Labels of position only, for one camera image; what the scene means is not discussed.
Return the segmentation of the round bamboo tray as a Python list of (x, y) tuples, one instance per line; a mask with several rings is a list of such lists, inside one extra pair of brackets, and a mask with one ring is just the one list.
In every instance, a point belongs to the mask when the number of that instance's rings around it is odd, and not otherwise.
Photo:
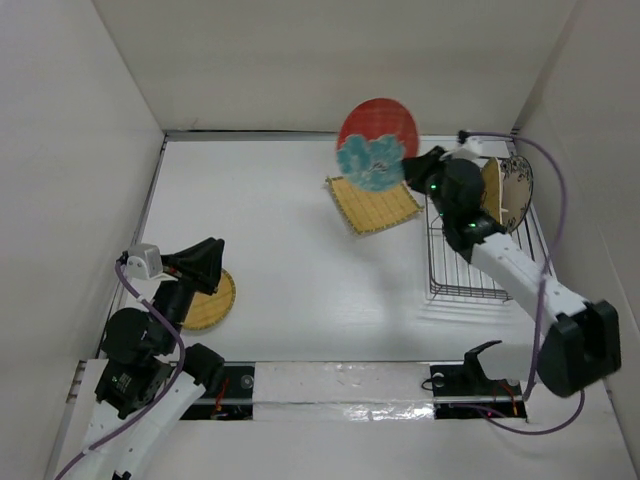
[(212, 295), (196, 293), (183, 322), (183, 328), (198, 331), (212, 328), (223, 321), (236, 300), (236, 285), (230, 273), (222, 269), (217, 291)]

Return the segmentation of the red teal floral plate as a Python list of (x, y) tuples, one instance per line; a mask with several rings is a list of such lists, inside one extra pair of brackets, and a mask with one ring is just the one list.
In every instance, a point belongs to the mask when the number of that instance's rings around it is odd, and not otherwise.
[(357, 105), (344, 120), (336, 161), (351, 185), (381, 193), (404, 181), (402, 161), (418, 151), (418, 128), (410, 111), (395, 99), (373, 98)]

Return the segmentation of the fan-shaped bamboo tray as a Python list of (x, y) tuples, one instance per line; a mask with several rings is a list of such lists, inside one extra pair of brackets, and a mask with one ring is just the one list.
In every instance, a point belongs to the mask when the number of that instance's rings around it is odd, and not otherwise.
[(482, 208), (498, 223), (502, 223), (502, 172), (500, 162), (490, 158), (481, 169), (484, 181)]

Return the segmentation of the blue white floral plate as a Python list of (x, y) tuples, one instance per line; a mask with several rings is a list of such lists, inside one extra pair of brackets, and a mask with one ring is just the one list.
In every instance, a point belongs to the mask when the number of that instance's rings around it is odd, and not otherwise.
[(501, 223), (509, 233), (514, 232), (529, 210), (534, 175), (529, 161), (513, 155), (500, 161), (502, 173)]

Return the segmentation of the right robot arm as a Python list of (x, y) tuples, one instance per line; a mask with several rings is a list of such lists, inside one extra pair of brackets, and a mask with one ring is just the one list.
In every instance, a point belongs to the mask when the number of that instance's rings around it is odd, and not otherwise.
[(429, 197), (447, 244), (490, 276), (534, 320), (530, 372), (567, 398), (622, 366), (619, 316), (564, 287), (482, 207), (485, 182), (470, 151), (435, 147), (402, 162), (407, 185)]

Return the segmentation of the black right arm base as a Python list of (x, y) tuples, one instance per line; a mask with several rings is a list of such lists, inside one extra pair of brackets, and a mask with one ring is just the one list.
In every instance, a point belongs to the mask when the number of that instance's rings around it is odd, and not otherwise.
[(493, 340), (468, 350), (462, 363), (431, 365), (430, 376), (422, 381), (421, 388), (436, 397), (489, 396), (495, 393), (502, 381), (486, 376), (479, 355), (499, 343), (500, 340)]

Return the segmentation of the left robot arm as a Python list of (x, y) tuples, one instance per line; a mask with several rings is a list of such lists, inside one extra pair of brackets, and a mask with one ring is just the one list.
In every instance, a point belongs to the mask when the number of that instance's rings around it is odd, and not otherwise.
[(225, 243), (209, 237), (173, 254), (152, 244), (129, 247), (114, 270), (136, 306), (106, 322), (107, 364), (81, 451), (60, 479), (138, 479), (161, 441), (200, 397), (222, 387), (225, 360), (181, 330), (196, 294), (215, 294)]

